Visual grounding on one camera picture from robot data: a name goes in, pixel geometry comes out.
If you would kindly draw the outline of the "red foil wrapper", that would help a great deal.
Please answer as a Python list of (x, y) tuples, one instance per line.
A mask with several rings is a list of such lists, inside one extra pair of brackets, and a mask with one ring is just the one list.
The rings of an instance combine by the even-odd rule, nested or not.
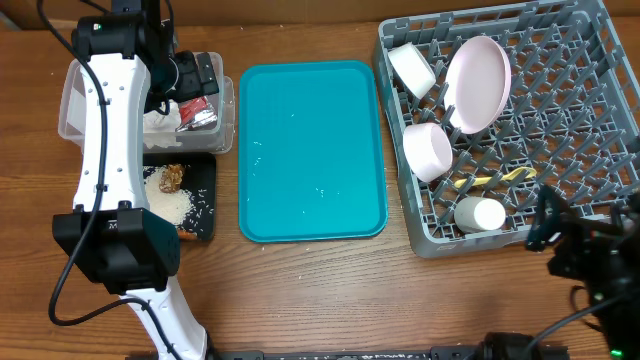
[(203, 128), (218, 120), (215, 108), (205, 96), (182, 103), (179, 114), (181, 122), (176, 128), (177, 132)]

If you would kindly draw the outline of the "yellow plastic spoon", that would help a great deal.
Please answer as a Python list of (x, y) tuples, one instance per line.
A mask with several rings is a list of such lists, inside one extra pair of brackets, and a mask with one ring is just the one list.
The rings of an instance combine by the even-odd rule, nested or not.
[(497, 173), (491, 177), (478, 177), (475, 178), (472, 182), (470, 182), (468, 179), (456, 180), (454, 182), (454, 187), (456, 189), (462, 189), (467, 184), (469, 184), (470, 187), (484, 186), (487, 184), (495, 185), (500, 181), (515, 180), (520, 175), (522, 175), (524, 179), (531, 179), (537, 175), (537, 171), (532, 167), (519, 167), (506, 174)]

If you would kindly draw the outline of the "white napkin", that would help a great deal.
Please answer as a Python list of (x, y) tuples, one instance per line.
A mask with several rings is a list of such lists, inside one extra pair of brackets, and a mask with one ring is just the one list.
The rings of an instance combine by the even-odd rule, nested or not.
[(148, 149), (181, 145), (176, 135), (176, 129), (181, 125), (179, 107), (173, 100), (169, 102), (169, 105), (168, 115), (151, 111), (143, 116), (144, 144)]

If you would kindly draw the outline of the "white plastic cup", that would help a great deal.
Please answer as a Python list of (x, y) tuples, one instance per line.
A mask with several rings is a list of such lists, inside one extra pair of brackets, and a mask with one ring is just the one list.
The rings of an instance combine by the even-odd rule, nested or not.
[(454, 222), (465, 233), (497, 230), (505, 221), (505, 207), (491, 198), (466, 197), (454, 211)]

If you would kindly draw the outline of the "brown food scraps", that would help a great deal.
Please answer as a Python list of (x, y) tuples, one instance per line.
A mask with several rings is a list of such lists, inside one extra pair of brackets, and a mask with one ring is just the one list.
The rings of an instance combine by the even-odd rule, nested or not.
[(185, 167), (181, 164), (169, 164), (163, 170), (160, 182), (159, 190), (163, 193), (176, 193), (181, 188), (185, 173)]

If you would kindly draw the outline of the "white rice pile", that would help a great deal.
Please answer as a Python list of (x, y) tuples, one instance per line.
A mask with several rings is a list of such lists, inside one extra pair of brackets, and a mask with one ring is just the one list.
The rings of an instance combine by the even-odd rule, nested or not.
[(214, 228), (213, 191), (197, 183), (198, 178), (189, 177), (189, 165), (181, 188), (176, 193), (163, 193), (159, 190), (160, 177), (167, 165), (144, 166), (144, 185), (151, 211), (171, 223), (176, 230), (195, 233), (195, 241), (208, 241)]

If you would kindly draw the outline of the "pink bowl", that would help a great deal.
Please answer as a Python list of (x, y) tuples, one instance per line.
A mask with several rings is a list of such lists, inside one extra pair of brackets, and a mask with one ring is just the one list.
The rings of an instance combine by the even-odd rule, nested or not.
[(403, 148), (411, 171), (429, 183), (452, 166), (453, 151), (444, 130), (435, 123), (414, 124), (403, 133)]

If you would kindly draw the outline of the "white round plate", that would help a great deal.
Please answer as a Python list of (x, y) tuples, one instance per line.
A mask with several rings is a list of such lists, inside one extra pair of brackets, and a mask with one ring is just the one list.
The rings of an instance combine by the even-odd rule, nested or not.
[(502, 114), (511, 90), (511, 65), (505, 50), (488, 36), (467, 40), (447, 70), (446, 108), (450, 124), (464, 134), (489, 127)]

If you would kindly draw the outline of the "brown sausage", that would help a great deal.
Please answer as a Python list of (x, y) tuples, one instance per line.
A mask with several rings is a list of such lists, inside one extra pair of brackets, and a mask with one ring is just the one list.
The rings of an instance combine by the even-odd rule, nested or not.
[(195, 241), (198, 239), (197, 235), (192, 232), (188, 232), (185, 230), (178, 229), (177, 234), (180, 240), (182, 241)]

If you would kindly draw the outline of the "white bowl with food scraps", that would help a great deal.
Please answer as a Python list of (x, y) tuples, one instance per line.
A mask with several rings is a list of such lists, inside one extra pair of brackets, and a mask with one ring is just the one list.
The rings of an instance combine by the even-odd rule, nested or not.
[(406, 88), (419, 99), (436, 83), (435, 74), (418, 48), (406, 43), (388, 52), (390, 63)]

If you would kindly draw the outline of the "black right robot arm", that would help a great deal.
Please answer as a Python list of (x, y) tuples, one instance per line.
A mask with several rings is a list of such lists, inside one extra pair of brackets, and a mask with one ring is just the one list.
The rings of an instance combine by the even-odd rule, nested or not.
[(548, 185), (540, 188), (525, 248), (551, 247), (547, 263), (556, 277), (580, 281), (589, 306), (559, 321), (534, 338), (535, 344), (567, 323), (595, 316), (613, 359), (639, 357), (639, 193), (610, 208), (610, 220), (580, 217)]

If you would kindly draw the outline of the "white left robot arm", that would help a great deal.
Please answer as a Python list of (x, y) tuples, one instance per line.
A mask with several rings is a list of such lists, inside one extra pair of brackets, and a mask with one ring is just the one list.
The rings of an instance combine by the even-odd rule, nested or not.
[(177, 280), (177, 230), (151, 211), (143, 178), (144, 115), (217, 93), (214, 71), (176, 50), (169, 2), (116, 1), (63, 45), (81, 68), (85, 132), (73, 209), (53, 218), (53, 236), (69, 268), (135, 312), (159, 358), (214, 359)]

